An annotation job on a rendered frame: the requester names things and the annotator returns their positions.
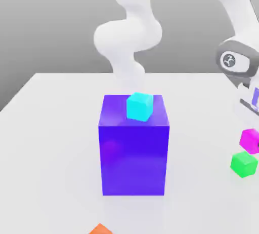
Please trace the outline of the large purple box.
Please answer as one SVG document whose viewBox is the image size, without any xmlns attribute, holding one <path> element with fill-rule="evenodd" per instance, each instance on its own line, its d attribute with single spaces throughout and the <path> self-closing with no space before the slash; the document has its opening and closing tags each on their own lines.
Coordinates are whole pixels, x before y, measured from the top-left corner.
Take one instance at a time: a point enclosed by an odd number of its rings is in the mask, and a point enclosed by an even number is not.
<svg viewBox="0 0 259 234">
<path fill-rule="evenodd" d="M 163 97 L 154 96 L 146 122 L 127 119 L 127 95 L 105 95 L 99 130 L 102 193 L 162 196 L 165 190 L 169 120 Z"/>
</svg>

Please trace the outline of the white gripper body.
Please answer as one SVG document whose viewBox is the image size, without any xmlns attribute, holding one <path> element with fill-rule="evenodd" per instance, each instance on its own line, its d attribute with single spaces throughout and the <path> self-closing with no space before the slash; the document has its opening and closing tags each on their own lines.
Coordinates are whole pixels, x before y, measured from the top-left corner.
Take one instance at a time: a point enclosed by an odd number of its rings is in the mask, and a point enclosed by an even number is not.
<svg viewBox="0 0 259 234">
<path fill-rule="evenodd" d="M 234 111 L 250 128 L 259 128 L 259 110 L 252 107 L 251 101 L 251 94 L 238 93 L 234 100 Z"/>
</svg>

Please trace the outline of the small magenta cube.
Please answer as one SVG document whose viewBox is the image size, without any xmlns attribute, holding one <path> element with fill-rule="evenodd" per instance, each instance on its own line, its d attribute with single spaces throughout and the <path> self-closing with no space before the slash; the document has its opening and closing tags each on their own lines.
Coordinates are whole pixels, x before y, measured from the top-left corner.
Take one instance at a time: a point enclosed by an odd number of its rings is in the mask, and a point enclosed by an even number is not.
<svg viewBox="0 0 259 234">
<path fill-rule="evenodd" d="M 243 130 L 239 144 L 249 154 L 259 153 L 259 132 L 256 129 Z"/>
</svg>

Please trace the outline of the small cyan cube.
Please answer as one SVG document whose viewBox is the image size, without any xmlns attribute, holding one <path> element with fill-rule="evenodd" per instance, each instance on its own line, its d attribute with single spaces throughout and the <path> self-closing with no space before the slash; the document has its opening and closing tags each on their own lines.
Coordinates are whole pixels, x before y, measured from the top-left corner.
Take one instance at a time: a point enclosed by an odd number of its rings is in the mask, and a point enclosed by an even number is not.
<svg viewBox="0 0 259 234">
<path fill-rule="evenodd" d="M 153 101 L 153 95 L 133 93 L 126 100 L 126 117 L 146 122 L 153 113 Z"/>
</svg>

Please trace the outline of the small green cube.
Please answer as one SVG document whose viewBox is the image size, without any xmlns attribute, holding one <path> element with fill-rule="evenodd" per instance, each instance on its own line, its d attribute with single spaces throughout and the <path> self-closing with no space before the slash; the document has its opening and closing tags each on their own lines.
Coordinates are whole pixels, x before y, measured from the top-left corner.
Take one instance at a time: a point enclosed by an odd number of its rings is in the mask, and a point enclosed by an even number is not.
<svg viewBox="0 0 259 234">
<path fill-rule="evenodd" d="M 230 168 L 241 178 L 254 175 L 258 160 L 246 151 L 232 155 Z"/>
</svg>

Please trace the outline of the small orange cube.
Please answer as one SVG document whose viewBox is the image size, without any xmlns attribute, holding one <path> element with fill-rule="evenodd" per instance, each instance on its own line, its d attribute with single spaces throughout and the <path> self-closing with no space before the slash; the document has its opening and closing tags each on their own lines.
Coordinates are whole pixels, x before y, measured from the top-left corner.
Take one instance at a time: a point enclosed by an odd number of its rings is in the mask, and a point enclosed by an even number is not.
<svg viewBox="0 0 259 234">
<path fill-rule="evenodd" d="M 99 223 L 89 234 L 113 234 L 111 230 L 105 227 L 103 224 Z"/>
</svg>

